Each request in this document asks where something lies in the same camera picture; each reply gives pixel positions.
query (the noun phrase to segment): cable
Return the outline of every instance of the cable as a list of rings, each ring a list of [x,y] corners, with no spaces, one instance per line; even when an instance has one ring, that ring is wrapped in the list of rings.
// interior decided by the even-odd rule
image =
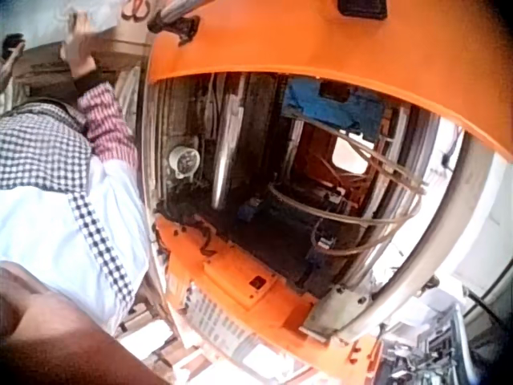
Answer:
[[[402,217],[395,217],[395,218],[379,218],[379,219],[372,219],[372,218],[358,218],[358,217],[351,217],[350,215],[341,215],[337,213],[329,213],[324,210],[316,209],[312,206],[305,205],[301,202],[295,201],[293,198],[287,197],[283,193],[276,190],[276,188],[270,184],[269,185],[269,191],[280,201],[283,201],[289,206],[293,206],[294,208],[301,210],[305,213],[312,214],[316,217],[324,218],[324,219],[330,219],[331,221],[336,222],[343,222],[343,223],[350,223],[353,225],[395,225],[398,223],[404,222],[409,220],[410,218],[413,218],[415,215],[417,215],[417,209],[411,210],[409,213]],[[415,207],[420,209],[420,196],[418,196],[418,202]]]
[[[319,122],[314,119],[310,119],[308,116],[297,114],[297,119],[303,120],[306,123],[312,124],[313,126],[320,128],[321,130],[328,132],[331,135],[338,136],[339,138],[345,140],[349,143],[351,148],[363,159],[365,159],[372,167],[376,168],[385,178],[393,181],[397,185],[406,188],[410,190],[415,196],[417,197],[417,200],[415,201],[414,207],[410,210],[410,207],[408,210],[410,210],[407,214],[395,217],[395,218],[388,218],[388,219],[370,219],[370,218],[356,218],[351,217],[347,215],[341,215],[338,213],[330,213],[326,212],[324,210],[316,209],[314,207],[302,204],[301,202],[295,201],[294,199],[287,197],[286,195],[282,194],[281,192],[277,191],[276,188],[270,184],[269,185],[269,191],[277,197],[280,201],[285,202],[287,205],[293,206],[294,208],[304,211],[306,213],[312,214],[316,217],[320,217],[321,219],[315,224],[313,227],[313,231],[310,234],[310,241],[312,243],[312,247],[319,253],[323,253],[326,255],[330,255],[332,257],[347,257],[352,254],[360,253],[361,251],[373,248],[379,244],[381,244],[384,241],[388,241],[391,239],[395,233],[408,221],[410,218],[414,217],[418,214],[421,207],[421,199],[422,195],[424,195],[426,192],[422,188],[422,178],[419,176],[414,175],[410,170],[407,168],[401,166],[400,164],[394,163],[393,161],[387,159],[385,156],[383,156],[381,153],[374,151],[373,149],[367,148],[364,144],[361,144],[357,140],[354,140],[350,138],[349,136],[343,134],[342,132],[339,132],[337,130],[332,129],[330,126],[323,124],[322,122]],[[398,172],[401,174],[406,180],[397,177],[392,172],[388,172],[383,168],[381,164],[379,164],[377,161],[375,161],[375,158],[383,163],[383,165],[387,166],[388,168],[391,168],[394,172]],[[340,177],[336,175],[335,171],[332,170],[328,162],[323,160],[323,163],[326,167],[335,175],[335,177],[338,179],[338,181],[341,183]],[[382,237],[379,237],[378,239],[375,239],[373,241],[367,242],[364,245],[360,245],[357,247],[353,247],[350,249],[324,249],[320,247],[317,244],[317,229],[319,227],[319,224],[322,222],[323,219],[330,219],[331,221],[338,221],[343,223],[350,223],[355,225],[393,225],[394,227],[385,235]]]
[[[411,213],[413,213],[414,216],[417,215],[418,211],[420,210],[420,206],[421,206],[421,199],[420,199],[420,197],[418,197],[417,201],[415,202],[415,206],[411,210]],[[407,220],[404,220],[404,221],[401,221],[401,222],[395,224],[394,228],[391,229],[388,233],[386,233],[382,237],[379,237],[371,242],[367,242],[364,245],[352,247],[349,249],[323,249],[322,247],[320,247],[317,244],[317,239],[316,239],[318,226],[322,222],[322,219],[320,219],[313,227],[313,230],[310,235],[310,241],[312,243],[313,248],[318,253],[323,253],[323,254],[329,255],[331,257],[347,257],[349,255],[357,254],[357,253],[360,253],[361,251],[371,249],[371,248],[381,244],[384,241],[388,241],[395,235],[395,233],[397,231],[399,231],[399,229],[402,227],[402,225],[404,225],[404,223],[406,221]]]
[[[479,306],[481,309],[483,309],[483,311],[488,314],[488,316],[493,320],[495,321],[495,323],[497,325],[500,326],[501,329],[503,329],[504,331],[508,332],[508,327],[506,325],[506,323],[500,319],[497,314],[494,313],[494,311],[492,309],[490,309],[490,307],[488,307],[488,305],[476,294],[474,293],[472,290],[470,290],[468,287],[465,287],[465,289],[467,290],[467,296],[469,299],[471,299],[477,306]]]
[[[358,142],[357,140],[354,140],[353,138],[347,136],[346,134],[331,128],[329,125],[323,124],[322,122],[320,122],[318,120],[311,119],[308,116],[301,115],[301,114],[297,114],[297,119],[303,120],[306,123],[312,124],[313,126],[320,128],[323,131],[326,131],[332,135],[338,136],[339,138],[342,138],[349,144],[352,144],[351,147],[354,146],[354,147],[358,148],[359,150],[368,153],[370,156],[376,158],[377,160],[380,160],[384,165],[388,166],[389,168],[392,168],[394,171],[399,172],[401,175],[403,175],[406,179],[414,182],[413,184],[409,185],[408,189],[415,190],[415,189],[419,188],[419,186],[422,185],[422,178],[420,176],[414,175],[407,168],[401,166],[400,164],[394,163],[393,161],[387,159],[385,156],[383,156],[379,152],[376,152],[373,149],[366,147],[364,144]]]

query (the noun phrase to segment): orange machine housing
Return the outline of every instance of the orange machine housing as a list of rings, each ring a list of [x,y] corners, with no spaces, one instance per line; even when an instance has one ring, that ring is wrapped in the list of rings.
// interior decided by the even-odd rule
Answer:
[[[194,282],[238,323],[312,367],[351,384],[363,384],[374,377],[381,356],[380,347],[373,349],[374,337],[365,336],[344,346],[307,336],[299,327],[316,298],[298,295],[284,278],[216,235],[208,244],[216,253],[206,257],[200,251],[204,244],[201,231],[163,217],[157,218],[156,227],[162,246],[171,252],[167,299],[173,308],[184,307],[186,290]],[[266,280],[260,289],[250,285],[256,276]]]
[[[417,104],[513,160],[513,50],[484,0],[387,0],[385,21],[336,0],[215,0],[192,41],[156,37],[150,80],[272,71],[340,80]]]
[[[452,119],[513,160],[511,42],[479,0],[388,0],[379,22],[347,18],[335,0],[215,0],[199,9],[194,40],[178,47],[175,35],[156,36],[149,79],[221,71],[272,71],[310,75],[367,87]],[[170,303],[195,282],[218,306],[319,370],[364,383],[378,355],[367,358],[375,339],[351,346],[326,345],[302,334],[316,299],[287,287],[236,245],[213,237],[210,258],[200,253],[201,234],[157,220],[171,251]],[[262,290],[248,285],[260,275]]]

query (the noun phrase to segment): red checkered sleeve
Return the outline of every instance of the red checkered sleeve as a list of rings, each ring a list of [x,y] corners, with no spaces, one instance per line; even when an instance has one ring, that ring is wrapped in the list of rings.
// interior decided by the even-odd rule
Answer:
[[[127,162],[137,169],[137,149],[112,86],[101,83],[79,98],[79,109],[87,120],[87,139],[102,162]]]

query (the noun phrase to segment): window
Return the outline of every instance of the window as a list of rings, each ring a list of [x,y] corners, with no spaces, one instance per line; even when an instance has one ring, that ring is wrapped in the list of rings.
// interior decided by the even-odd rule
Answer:
[[[364,140],[363,135],[349,134],[349,137],[364,144],[368,148],[374,149],[374,143]],[[359,156],[342,138],[337,138],[331,161],[338,168],[352,172],[353,174],[363,174],[368,165],[367,161]]]

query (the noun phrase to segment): pressure gauge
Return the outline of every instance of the pressure gauge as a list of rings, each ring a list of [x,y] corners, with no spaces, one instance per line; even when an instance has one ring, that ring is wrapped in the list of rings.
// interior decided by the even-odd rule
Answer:
[[[176,178],[194,175],[200,166],[200,154],[190,147],[178,146],[169,153],[169,166],[175,170]]]

